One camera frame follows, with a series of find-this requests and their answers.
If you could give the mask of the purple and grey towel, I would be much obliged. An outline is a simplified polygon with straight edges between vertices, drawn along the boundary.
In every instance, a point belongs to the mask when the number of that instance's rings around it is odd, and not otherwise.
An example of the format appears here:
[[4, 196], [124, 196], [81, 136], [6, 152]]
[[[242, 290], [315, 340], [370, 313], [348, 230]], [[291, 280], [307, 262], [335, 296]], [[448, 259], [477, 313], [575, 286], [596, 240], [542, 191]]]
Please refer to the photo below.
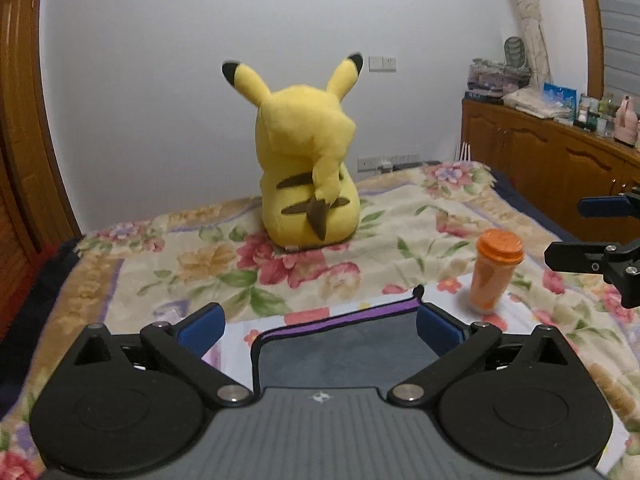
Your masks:
[[250, 347], [253, 390], [377, 388], [386, 393], [437, 360], [418, 335], [424, 287], [411, 296], [261, 333]]

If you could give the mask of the wooden room door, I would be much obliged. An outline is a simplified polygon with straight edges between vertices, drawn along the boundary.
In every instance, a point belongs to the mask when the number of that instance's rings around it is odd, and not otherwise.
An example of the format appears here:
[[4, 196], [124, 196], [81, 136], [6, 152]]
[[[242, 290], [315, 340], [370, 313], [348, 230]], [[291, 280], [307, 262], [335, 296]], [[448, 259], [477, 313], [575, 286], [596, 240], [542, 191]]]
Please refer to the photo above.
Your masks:
[[40, 0], [1, 0], [1, 153], [31, 252], [80, 234], [56, 160], [40, 62]]

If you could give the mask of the wooden sideboard cabinet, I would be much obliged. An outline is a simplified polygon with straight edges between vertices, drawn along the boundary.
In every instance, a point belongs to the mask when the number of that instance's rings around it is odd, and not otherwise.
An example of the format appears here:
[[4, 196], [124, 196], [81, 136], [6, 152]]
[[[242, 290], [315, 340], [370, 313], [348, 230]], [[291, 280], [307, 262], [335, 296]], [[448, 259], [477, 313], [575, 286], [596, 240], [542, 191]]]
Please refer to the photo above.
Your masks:
[[584, 197], [616, 195], [639, 185], [639, 153], [575, 127], [513, 108], [462, 101], [461, 140], [472, 159], [505, 174], [526, 200], [585, 242], [628, 243], [635, 218], [584, 218]]

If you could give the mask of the dark blue bed sheet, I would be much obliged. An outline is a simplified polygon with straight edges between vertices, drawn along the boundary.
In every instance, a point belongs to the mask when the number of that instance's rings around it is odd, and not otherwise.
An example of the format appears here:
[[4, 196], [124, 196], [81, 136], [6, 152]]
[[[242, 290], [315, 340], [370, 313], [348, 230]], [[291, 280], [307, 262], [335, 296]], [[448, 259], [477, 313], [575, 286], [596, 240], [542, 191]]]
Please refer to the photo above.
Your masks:
[[526, 198], [512, 186], [509, 178], [503, 172], [497, 169], [491, 169], [490, 173], [495, 178], [495, 183], [492, 185], [494, 190], [510, 206], [521, 214], [525, 214], [527, 217], [535, 220], [544, 229], [553, 233], [559, 240], [562, 240], [562, 242], [578, 242], [577, 237], [574, 237], [573, 234], [561, 228], [543, 212], [529, 203]]

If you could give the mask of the orange lidded cup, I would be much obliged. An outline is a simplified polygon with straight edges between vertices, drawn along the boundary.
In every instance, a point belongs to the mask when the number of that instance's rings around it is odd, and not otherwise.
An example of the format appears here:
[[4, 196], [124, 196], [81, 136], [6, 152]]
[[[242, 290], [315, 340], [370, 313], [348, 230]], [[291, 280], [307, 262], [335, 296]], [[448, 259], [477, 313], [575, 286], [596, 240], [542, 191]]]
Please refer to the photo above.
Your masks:
[[515, 269], [524, 259], [522, 240], [513, 232], [489, 229], [476, 241], [469, 302], [473, 309], [492, 312], [508, 288]]

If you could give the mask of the blue box on cabinet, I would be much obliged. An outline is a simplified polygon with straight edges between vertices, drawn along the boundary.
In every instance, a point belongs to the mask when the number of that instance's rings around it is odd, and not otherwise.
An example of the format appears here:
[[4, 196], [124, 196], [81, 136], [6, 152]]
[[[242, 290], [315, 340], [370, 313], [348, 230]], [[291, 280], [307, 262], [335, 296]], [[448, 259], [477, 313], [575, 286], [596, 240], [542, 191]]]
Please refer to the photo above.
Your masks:
[[567, 119], [574, 122], [577, 110], [577, 90], [545, 82], [542, 87], [544, 100], [552, 108], [554, 118]]

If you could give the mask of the floral bed blanket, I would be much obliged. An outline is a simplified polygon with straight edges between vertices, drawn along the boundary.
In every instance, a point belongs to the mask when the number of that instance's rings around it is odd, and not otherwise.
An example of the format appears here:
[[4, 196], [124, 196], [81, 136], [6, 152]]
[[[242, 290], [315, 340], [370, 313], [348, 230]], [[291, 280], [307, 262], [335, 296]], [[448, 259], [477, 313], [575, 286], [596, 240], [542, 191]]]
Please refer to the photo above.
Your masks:
[[256, 198], [122, 222], [64, 244], [43, 268], [1, 346], [1, 474], [35, 479], [43, 464], [29, 432], [38, 394], [80, 330], [104, 323], [134, 333], [179, 322], [209, 302], [227, 327], [293, 312], [411, 292], [452, 289], [469, 276], [481, 232], [518, 234], [525, 257], [508, 298], [534, 323], [562, 330], [615, 411], [601, 467], [639, 474], [639, 315], [598, 276], [544, 265], [558, 238], [503, 200], [479, 162], [438, 162], [359, 185], [361, 216], [346, 243], [288, 254], [260, 223]]

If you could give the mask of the stack of folded fabrics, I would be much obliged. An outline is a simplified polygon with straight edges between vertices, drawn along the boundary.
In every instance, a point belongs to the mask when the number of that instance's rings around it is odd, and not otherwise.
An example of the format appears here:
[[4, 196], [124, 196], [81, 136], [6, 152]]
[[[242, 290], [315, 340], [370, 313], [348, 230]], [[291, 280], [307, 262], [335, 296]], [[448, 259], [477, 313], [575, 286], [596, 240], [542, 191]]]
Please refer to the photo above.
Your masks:
[[528, 86], [530, 69], [513, 67], [506, 63], [474, 58], [466, 81], [465, 99], [489, 104], [503, 103], [503, 98]]

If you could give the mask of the green fan on cabinet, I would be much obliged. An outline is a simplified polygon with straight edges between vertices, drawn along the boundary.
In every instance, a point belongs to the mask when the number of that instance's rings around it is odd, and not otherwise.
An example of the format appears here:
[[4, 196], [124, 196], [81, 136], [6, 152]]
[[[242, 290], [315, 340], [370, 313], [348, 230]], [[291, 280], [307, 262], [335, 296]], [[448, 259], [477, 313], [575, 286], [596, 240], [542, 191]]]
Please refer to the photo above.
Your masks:
[[503, 45], [506, 65], [512, 68], [523, 68], [527, 65], [527, 54], [524, 41], [518, 36], [506, 38]]

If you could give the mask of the yellow Pikachu plush toy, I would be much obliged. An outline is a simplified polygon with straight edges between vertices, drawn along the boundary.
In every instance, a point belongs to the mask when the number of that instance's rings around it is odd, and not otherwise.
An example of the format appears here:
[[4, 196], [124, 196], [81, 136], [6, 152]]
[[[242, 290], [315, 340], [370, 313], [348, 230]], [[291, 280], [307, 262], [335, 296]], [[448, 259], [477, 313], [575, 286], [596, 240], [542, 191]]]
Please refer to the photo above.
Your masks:
[[363, 66], [344, 58], [323, 89], [294, 84], [272, 91], [250, 66], [227, 61], [224, 78], [256, 107], [262, 223], [285, 250], [338, 244], [355, 233], [360, 199], [345, 158], [357, 131], [342, 101]]

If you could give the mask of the beige patterned curtain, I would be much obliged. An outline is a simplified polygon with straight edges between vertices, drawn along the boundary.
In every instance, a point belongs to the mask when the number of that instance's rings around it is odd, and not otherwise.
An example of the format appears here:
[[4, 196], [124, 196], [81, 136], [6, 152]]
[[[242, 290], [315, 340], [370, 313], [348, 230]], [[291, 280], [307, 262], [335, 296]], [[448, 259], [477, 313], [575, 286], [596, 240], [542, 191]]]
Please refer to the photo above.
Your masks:
[[548, 49], [542, 29], [540, 0], [515, 0], [516, 13], [521, 24], [522, 38], [532, 76], [530, 84], [542, 88], [552, 81]]

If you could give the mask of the white wall socket strip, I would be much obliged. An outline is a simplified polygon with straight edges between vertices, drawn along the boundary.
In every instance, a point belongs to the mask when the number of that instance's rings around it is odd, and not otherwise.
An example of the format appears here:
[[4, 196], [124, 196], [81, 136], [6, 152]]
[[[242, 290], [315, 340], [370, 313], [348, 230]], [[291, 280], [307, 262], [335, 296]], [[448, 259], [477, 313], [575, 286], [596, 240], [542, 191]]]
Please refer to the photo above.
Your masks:
[[419, 154], [370, 156], [357, 158], [358, 172], [391, 172], [420, 166]]

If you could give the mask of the white wall switch plate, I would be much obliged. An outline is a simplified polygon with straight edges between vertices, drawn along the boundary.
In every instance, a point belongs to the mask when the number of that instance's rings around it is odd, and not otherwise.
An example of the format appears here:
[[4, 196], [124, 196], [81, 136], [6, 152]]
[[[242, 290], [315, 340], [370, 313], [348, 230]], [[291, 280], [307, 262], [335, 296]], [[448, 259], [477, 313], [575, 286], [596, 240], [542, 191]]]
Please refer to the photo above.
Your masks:
[[391, 56], [371, 55], [369, 58], [369, 70], [372, 73], [395, 73], [396, 68], [396, 58]]

